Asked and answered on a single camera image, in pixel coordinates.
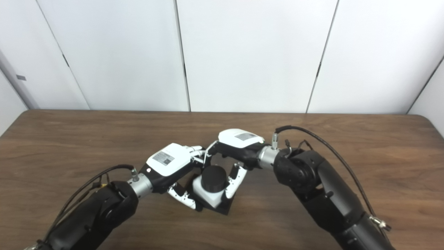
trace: sticker label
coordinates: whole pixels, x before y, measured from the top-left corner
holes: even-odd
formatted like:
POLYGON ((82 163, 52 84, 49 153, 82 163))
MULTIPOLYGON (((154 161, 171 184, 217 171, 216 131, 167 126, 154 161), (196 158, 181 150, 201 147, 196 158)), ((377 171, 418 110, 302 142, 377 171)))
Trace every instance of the sticker label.
POLYGON ((258 137, 258 136, 255 135, 255 134, 252 134, 252 133, 247 132, 247 133, 239 134, 239 135, 237 135, 237 136, 235 136, 235 137, 236 137, 237 139, 242 140, 242 141, 246 141, 246 140, 248 140, 248 139, 255 138, 255 137, 258 137))
POLYGON ((156 161, 162 163, 164 166, 167 166, 170 162, 172 162, 174 160, 174 157, 172 157, 171 155, 162 151, 162 152, 156 154, 153 157, 153 160, 156 160, 156 161))

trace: white wall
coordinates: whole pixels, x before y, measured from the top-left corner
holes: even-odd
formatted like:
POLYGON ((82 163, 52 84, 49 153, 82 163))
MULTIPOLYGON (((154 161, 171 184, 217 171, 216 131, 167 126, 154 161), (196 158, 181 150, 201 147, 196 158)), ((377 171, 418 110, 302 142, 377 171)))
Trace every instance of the white wall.
POLYGON ((178 0, 192 111, 305 112, 335 0, 178 0))
POLYGON ((0 70, 0 136, 25 110, 27 108, 0 70))
POLYGON ((34 0, 0 1, 0 69, 31 108, 88 109, 34 0))
POLYGON ((426 117, 444 136, 444 63, 441 62, 409 114, 426 117))
POLYGON ((444 55, 444 1, 340 0, 309 113, 406 113, 444 55))
POLYGON ((188 111, 173 0, 38 0, 91 109, 188 111))

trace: black lid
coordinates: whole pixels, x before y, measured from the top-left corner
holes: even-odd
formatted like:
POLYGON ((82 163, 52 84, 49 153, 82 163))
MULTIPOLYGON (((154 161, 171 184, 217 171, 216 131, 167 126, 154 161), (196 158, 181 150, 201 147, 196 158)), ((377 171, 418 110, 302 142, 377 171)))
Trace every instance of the black lid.
POLYGON ((211 165, 206 167, 200 181, 202 188, 210 193, 217 193, 225 189, 226 172, 221 166, 211 165))

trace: wooden table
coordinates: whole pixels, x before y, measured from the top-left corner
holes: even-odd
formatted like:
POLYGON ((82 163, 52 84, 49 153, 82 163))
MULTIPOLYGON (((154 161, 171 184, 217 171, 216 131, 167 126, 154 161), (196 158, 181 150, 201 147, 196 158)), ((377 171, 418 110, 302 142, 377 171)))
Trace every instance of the wooden table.
MULTIPOLYGON (((378 216, 393 227, 388 235, 397 249, 443 248, 444 140, 423 117, 47 110, 23 113, 0 138, 0 248, 21 250, 42 238, 66 199, 107 167, 140 168, 171 142, 206 147, 228 128, 269 140, 275 127, 288 124, 314 131, 342 154, 378 216)), ((325 147, 300 132, 285 138, 293 145, 308 139, 357 192, 325 147)), ((233 162, 216 161, 226 169, 233 162)), ((111 178, 130 177, 122 170, 111 178)), ((257 169, 247 174, 228 216, 152 194, 100 249, 340 248, 289 188, 257 169)))

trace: wire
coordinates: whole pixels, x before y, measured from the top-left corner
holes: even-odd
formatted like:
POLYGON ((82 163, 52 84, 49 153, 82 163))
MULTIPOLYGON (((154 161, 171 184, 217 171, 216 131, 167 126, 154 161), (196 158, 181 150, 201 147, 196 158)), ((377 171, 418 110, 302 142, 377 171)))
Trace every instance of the wire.
POLYGON ((91 178, 89 181, 87 181, 85 184, 83 184, 79 189, 77 189, 77 191, 75 193, 73 193, 73 195, 66 201, 65 205, 62 207, 62 209, 60 210, 59 214, 57 215, 57 217, 55 218, 54 222, 52 223, 52 225, 49 227, 48 232, 46 233, 45 237, 43 238, 42 242, 46 242, 48 240, 48 236, 49 234, 54 230, 55 226, 60 222, 60 220, 72 209, 74 208, 74 206, 78 203, 80 203, 81 200, 83 200, 83 198, 86 197, 87 193, 89 193, 92 189, 88 190, 85 194, 83 194, 72 206, 69 206, 69 204, 74 200, 74 198, 80 193, 82 192, 83 189, 85 189, 87 186, 89 186, 91 183, 93 183, 96 179, 100 178, 100 180, 102 179, 102 176, 105 174, 107 176, 107 181, 109 181, 109 176, 108 176, 108 172, 111 172, 115 169, 129 169, 132 170, 134 169, 134 166, 131 165, 116 165, 114 167, 108 168, 104 171, 102 171, 101 173, 97 174, 96 176, 94 176, 93 178, 91 178))
MULTIPOLYGON (((367 198, 367 195, 364 192, 364 189, 361 186, 361 183, 359 182, 357 176, 355 175, 355 173, 353 172, 352 168, 350 167, 350 165, 348 165, 348 163, 342 158, 342 156, 328 143, 326 142, 324 139, 320 138, 319 136, 317 136, 315 133, 305 129, 305 128, 301 128, 301 127, 297 127, 297 126, 291 126, 291 125, 287 125, 287 126, 283 126, 280 128, 275 129, 275 133, 279 134, 282 131, 285 130, 289 130, 289 129, 295 129, 295 130, 299 130, 302 131, 306 134, 309 134, 310 136, 314 137, 316 140, 320 141, 322 144, 324 144, 330 151, 332 151, 332 153, 341 161, 341 163, 344 165, 344 167, 347 169, 347 171, 350 173, 350 175, 352 176, 356 186, 359 189, 359 192, 362 195, 362 198, 364 199, 365 204, 367 205, 367 208, 369 209, 369 212, 372 216, 376 217, 375 211, 372 208, 372 205, 370 204, 369 199, 367 198)), ((385 231, 382 228, 379 228, 379 230, 381 231, 381 234, 386 238, 387 241, 389 241, 387 234, 385 233, 385 231)))
POLYGON ((301 141, 301 142, 299 143, 299 146, 297 146, 297 149, 300 149, 301 146, 302 146, 302 144, 304 144, 304 143, 310 148, 310 150, 313 150, 313 147, 308 143, 307 140, 303 140, 303 141, 301 141))

